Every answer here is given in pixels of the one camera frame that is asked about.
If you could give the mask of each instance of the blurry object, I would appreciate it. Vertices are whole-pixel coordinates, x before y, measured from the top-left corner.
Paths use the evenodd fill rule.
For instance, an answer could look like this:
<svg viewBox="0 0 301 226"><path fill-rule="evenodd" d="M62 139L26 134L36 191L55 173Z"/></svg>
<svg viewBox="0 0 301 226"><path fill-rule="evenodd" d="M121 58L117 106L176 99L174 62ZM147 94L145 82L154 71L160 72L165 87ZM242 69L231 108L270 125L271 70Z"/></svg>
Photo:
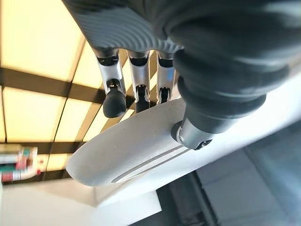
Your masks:
<svg viewBox="0 0 301 226"><path fill-rule="evenodd" d="M38 149L15 144L0 145L1 181L28 179L40 174L36 161Z"/></svg>

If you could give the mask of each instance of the white wall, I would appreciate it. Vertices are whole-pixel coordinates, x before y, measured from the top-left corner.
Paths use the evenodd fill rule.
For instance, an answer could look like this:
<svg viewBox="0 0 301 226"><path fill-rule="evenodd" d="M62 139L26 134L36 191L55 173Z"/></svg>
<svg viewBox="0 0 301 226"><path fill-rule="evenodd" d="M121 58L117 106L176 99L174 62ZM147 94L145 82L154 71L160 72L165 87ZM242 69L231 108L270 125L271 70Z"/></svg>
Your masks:
<svg viewBox="0 0 301 226"><path fill-rule="evenodd" d="M86 226L95 207L33 187L3 189L2 226Z"/></svg>
<svg viewBox="0 0 301 226"><path fill-rule="evenodd" d="M1 226L126 226L161 211L156 192L95 206L95 190L73 179L3 188Z"/></svg>

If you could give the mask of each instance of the robotic hand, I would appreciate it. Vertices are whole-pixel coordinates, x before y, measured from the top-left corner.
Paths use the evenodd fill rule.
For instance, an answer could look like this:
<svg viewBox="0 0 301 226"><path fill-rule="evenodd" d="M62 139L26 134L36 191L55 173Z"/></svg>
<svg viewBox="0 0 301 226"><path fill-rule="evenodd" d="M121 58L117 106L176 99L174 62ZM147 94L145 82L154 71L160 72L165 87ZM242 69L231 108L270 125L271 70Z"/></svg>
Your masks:
<svg viewBox="0 0 301 226"><path fill-rule="evenodd" d="M63 0L95 52L105 116L126 110L118 49L128 50L136 111L150 107L149 50L158 52L158 104L170 100L174 67L185 101L170 136L198 150L256 111L301 52L300 0Z"/></svg>

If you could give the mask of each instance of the ceiling light panel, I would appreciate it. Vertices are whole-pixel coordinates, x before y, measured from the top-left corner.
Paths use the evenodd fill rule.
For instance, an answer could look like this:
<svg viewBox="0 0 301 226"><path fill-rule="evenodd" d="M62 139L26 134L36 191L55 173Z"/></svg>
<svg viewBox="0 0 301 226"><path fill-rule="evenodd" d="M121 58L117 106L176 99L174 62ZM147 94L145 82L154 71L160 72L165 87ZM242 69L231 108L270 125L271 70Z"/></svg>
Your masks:
<svg viewBox="0 0 301 226"><path fill-rule="evenodd" d="M3 116L3 104L2 104L2 86L0 86L0 142L5 141L5 127L4 127L4 116Z"/></svg>
<svg viewBox="0 0 301 226"><path fill-rule="evenodd" d="M88 113L91 102L67 99L55 137L56 142L73 142Z"/></svg>
<svg viewBox="0 0 301 226"><path fill-rule="evenodd" d="M84 142L91 140L93 137L96 137L102 131L104 125L108 121L108 118L103 114L103 105L100 107L96 117L94 118L90 128L88 129Z"/></svg>
<svg viewBox="0 0 301 226"><path fill-rule="evenodd" d="M90 45L86 42L75 72L73 83L98 89L102 82L102 75L95 54Z"/></svg>
<svg viewBox="0 0 301 226"><path fill-rule="evenodd" d="M120 119L120 121L123 121L125 119L128 119L131 117L131 115L135 112L135 110L128 109L127 112L123 115L123 117Z"/></svg>
<svg viewBox="0 0 301 226"><path fill-rule="evenodd" d="M4 113L8 142L51 142L64 97L5 87Z"/></svg>
<svg viewBox="0 0 301 226"><path fill-rule="evenodd" d="M1 1L1 67L70 81L83 36L60 0Z"/></svg>
<svg viewBox="0 0 301 226"><path fill-rule="evenodd" d="M65 169L70 156L71 154L51 154L48 160L47 171Z"/></svg>

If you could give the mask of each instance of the ribbed rubber sleeve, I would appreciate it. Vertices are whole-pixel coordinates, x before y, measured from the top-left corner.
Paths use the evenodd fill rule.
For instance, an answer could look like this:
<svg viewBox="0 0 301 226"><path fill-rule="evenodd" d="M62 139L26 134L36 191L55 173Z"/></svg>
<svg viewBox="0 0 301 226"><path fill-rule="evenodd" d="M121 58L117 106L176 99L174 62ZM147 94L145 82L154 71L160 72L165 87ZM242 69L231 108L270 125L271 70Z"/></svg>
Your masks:
<svg viewBox="0 0 301 226"><path fill-rule="evenodd" d="M158 37L184 46L174 67L185 117L205 132L258 109L301 52L300 0L146 0L145 8Z"/></svg>
<svg viewBox="0 0 301 226"><path fill-rule="evenodd" d="M142 52L174 53L182 46L158 39L144 18L125 6L125 1L63 0L92 48L124 48Z"/></svg>

